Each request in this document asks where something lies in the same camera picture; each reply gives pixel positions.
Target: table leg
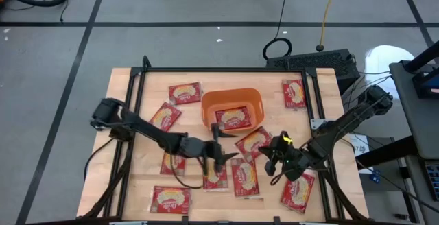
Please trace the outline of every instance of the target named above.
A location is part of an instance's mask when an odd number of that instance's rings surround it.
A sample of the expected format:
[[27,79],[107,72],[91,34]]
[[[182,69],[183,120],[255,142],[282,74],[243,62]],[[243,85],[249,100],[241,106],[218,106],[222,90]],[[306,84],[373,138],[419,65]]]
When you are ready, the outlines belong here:
[[[407,156],[409,154],[417,154],[418,149],[413,141],[413,136],[405,137],[395,141],[394,143],[385,145],[376,150],[367,152],[365,154],[355,157],[357,161],[362,163],[364,167],[371,167],[380,163],[385,163],[391,160],[396,160]],[[363,169],[363,166],[357,164],[358,170]]]

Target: orange plastic basket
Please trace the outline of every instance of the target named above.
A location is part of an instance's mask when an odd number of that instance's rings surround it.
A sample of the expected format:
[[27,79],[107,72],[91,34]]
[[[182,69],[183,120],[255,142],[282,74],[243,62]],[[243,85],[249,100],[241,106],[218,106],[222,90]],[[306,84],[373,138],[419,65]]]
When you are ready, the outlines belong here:
[[227,91],[210,91],[201,99],[203,124],[210,129],[212,123],[217,123],[216,111],[246,106],[250,114],[251,125],[242,128],[224,130],[237,132],[251,130],[257,127],[264,118],[261,94],[254,88],[239,88]]

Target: paper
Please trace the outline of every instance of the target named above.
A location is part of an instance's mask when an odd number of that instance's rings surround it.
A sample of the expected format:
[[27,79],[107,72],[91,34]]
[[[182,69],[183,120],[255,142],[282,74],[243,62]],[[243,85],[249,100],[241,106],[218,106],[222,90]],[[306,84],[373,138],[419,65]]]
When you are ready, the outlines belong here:
[[[368,145],[368,137],[360,134],[349,134],[349,138],[351,139],[351,143],[355,148],[355,157],[365,154],[369,152],[369,145]],[[362,169],[359,171],[361,174],[371,174],[371,172],[367,169]]]

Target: wooden tabletop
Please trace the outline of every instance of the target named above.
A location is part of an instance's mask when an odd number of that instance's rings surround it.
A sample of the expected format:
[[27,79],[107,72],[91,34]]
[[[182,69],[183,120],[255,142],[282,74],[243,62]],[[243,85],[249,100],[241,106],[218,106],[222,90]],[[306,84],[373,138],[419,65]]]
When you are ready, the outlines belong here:
[[[338,91],[337,81],[333,69],[317,69],[318,81],[324,112],[327,119],[337,119],[343,115],[342,101]],[[113,69],[108,85],[107,97],[124,100],[128,86],[130,69]],[[282,130],[294,140],[294,146],[299,147],[311,136],[309,128],[308,114],[306,109],[292,110],[286,109],[283,102],[283,92],[281,80],[301,79],[299,73],[225,73],[225,72],[149,72],[146,75],[143,90],[142,106],[140,117],[150,120],[154,113],[160,108],[162,103],[168,98],[168,87],[177,84],[201,82],[204,92],[217,91],[234,88],[255,88],[263,100],[265,119],[262,126],[273,135],[278,135]],[[315,95],[311,78],[308,78],[310,87],[313,111],[317,117]],[[137,93],[137,83],[134,85],[132,101],[135,101]],[[179,105],[178,109],[182,115],[171,127],[170,132],[188,132],[192,137],[209,140],[211,133],[202,123],[200,102]],[[237,134],[239,137],[234,139],[220,139],[226,153],[237,152],[234,143],[240,140],[249,132]],[[93,150],[108,140],[108,131],[98,132]],[[110,170],[115,153],[115,143],[104,148],[90,162],[88,176],[84,183],[84,189],[78,215],[85,214],[97,201],[104,189],[108,185]],[[134,153],[130,170],[130,179],[125,201],[123,220],[181,220],[181,215],[150,213],[148,205],[151,199],[151,190],[154,185],[179,187],[177,180],[173,176],[160,175],[163,150],[157,143],[137,134],[134,142]],[[274,216],[279,216],[284,222],[323,222],[324,212],[320,194],[320,186],[317,174],[310,173],[316,177],[309,203],[305,214],[290,211],[280,204],[281,192],[285,186],[286,178],[275,186],[270,186],[271,177],[264,171],[267,158],[260,156],[257,158],[257,178],[259,181],[260,198],[253,200],[237,199],[233,193],[233,179],[231,176],[230,162],[227,163],[229,191],[221,193],[204,192],[202,189],[191,190],[191,206],[189,210],[189,220],[191,221],[272,221]],[[334,161],[337,170],[337,177],[340,187],[347,195],[349,200],[357,207],[360,213],[368,216],[366,201],[361,187],[361,182],[355,162],[352,148],[343,141],[337,142],[334,149]],[[198,162],[189,159],[186,166],[183,181],[188,185],[200,185],[202,183],[202,170]],[[331,188],[329,189],[329,199],[331,213],[337,217]],[[119,188],[115,191],[111,214],[115,214]]]

